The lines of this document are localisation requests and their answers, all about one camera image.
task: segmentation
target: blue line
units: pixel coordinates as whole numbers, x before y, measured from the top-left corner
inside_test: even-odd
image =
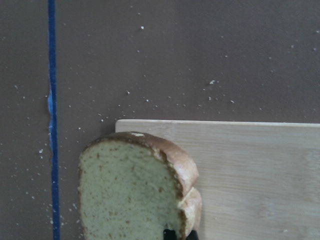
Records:
[[[48,108],[51,116],[50,123],[49,123],[49,135],[50,135],[50,147],[52,150],[51,193],[52,193],[53,240],[60,240],[55,0],[48,0],[48,48],[49,48],[48,57],[49,57],[49,82],[50,82]]]

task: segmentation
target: blue tape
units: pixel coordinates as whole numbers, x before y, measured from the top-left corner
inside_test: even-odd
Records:
[[[50,147],[52,151],[51,194],[52,194],[53,240],[60,240],[55,0],[48,0],[48,48],[49,48],[48,57],[49,57],[49,83],[50,83],[48,109],[50,112],[49,136],[50,136]]]

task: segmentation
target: bamboo cutting board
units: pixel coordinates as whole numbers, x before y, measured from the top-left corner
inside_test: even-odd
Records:
[[[200,240],[319,240],[320,124],[119,120],[195,160]]]

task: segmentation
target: bread crust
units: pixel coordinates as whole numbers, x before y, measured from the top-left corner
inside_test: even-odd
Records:
[[[116,132],[102,136],[91,142],[82,152],[85,153],[89,147],[104,141],[122,141],[130,144],[137,144],[152,149],[153,154],[164,164],[169,166],[173,178],[177,181],[178,207],[181,209],[182,222],[185,224],[181,229],[180,240],[186,239],[189,233],[197,230],[200,223],[202,199],[200,193],[193,187],[196,183],[199,172],[194,160],[179,146],[164,138],[153,136],[142,132]]]

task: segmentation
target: bread slice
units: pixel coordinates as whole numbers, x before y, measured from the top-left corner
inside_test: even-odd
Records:
[[[120,132],[92,142],[80,155],[80,217],[86,240],[185,240],[200,222],[198,170],[163,138]]]

